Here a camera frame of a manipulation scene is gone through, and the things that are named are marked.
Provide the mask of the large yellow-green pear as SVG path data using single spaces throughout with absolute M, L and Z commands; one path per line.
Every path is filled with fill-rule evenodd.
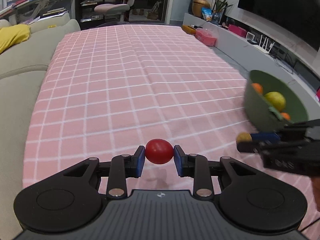
M 286 99 L 279 92 L 266 93 L 264 98 L 279 112 L 282 112 L 286 107 Z

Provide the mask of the red cherry tomato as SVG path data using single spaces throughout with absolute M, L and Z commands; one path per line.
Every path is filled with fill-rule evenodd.
M 174 156 L 172 145 L 163 139 L 152 139 L 145 147 L 145 157 L 153 164 L 166 164 Z

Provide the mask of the orange mandarin left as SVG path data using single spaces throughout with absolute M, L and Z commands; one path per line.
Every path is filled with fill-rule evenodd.
M 288 121 L 291 120 L 291 116 L 290 116 L 288 113 L 282 112 L 282 113 L 281 113 L 281 116 L 282 116 L 285 120 L 288 120 Z

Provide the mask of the green plastic colander bowl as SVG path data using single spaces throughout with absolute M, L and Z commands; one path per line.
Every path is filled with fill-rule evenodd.
M 252 83 L 263 86 L 263 95 L 258 94 L 252 87 Z M 291 120 L 285 120 L 265 98 L 269 92 L 279 92 L 286 99 L 286 107 L 283 112 L 291 116 Z M 298 122 L 308 121 L 307 110 L 300 98 L 287 84 L 280 79 L 259 70 L 249 72 L 244 92 L 244 110 L 249 121 L 260 132 L 272 132 Z

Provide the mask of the white wifi router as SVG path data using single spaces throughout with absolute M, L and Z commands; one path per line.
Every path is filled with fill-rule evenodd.
M 259 43 L 255 44 L 254 47 L 264 54 L 269 54 L 274 44 L 275 42 L 272 39 L 267 36 L 261 35 Z

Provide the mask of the magenta box on console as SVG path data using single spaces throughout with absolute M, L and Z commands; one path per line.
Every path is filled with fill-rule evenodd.
M 247 35 L 247 31 L 245 29 L 233 24 L 230 24 L 228 26 L 228 30 L 240 37 L 246 37 Z

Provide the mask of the pink storage box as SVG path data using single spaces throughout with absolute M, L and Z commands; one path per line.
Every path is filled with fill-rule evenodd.
M 215 46 L 216 37 L 206 29 L 197 28 L 195 38 L 208 47 Z

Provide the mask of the black television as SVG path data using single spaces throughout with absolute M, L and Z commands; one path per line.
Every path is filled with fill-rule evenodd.
M 319 0 L 239 0 L 238 7 L 274 22 L 319 50 Z

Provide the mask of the orange box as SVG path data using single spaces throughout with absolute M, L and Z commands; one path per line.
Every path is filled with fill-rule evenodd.
M 198 25 L 182 25 L 181 28 L 189 35 L 195 35 L 197 29 L 202 29 L 202 27 Z

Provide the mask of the beige sofa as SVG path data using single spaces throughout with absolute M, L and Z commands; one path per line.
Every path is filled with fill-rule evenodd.
M 28 40 L 1 53 L 1 239 L 22 230 L 13 203 L 22 189 L 25 142 L 42 81 L 59 42 L 79 30 L 65 12 L 31 24 Z

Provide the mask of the blue snack bag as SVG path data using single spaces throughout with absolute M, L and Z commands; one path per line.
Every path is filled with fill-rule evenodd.
M 210 8 L 202 7 L 201 8 L 202 17 L 206 22 L 210 22 L 212 20 L 212 10 Z

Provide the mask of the green potted plant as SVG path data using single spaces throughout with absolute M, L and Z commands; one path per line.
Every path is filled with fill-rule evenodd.
M 225 10 L 229 7 L 232 7 L 232 4 L 228 4 L 228 0 L 212 0 L 212 20 L 211 23 L 219 25 L 221 18 Z

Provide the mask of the golden vase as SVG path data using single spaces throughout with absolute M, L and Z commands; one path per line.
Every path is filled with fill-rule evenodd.
M 210 8 L 210 3 L 206 0 L 193 0 L 192 12 L 196 17 L 202 17 L 202 8 Z

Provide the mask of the yellow cushion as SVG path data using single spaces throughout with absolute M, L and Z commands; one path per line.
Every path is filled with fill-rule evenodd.
M 8 48 L 20 44 L 30 37 L 30 26 L 17 24 L 10 27 L 1 28 L 0 33 L 0 54 Z

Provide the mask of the desk with books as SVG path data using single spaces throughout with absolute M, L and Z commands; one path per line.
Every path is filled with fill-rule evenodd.
M 62 1 L 67 0 L 22 0 L 1 10 L 1 20 L 7 20 L 11 25 L 32 21 Z

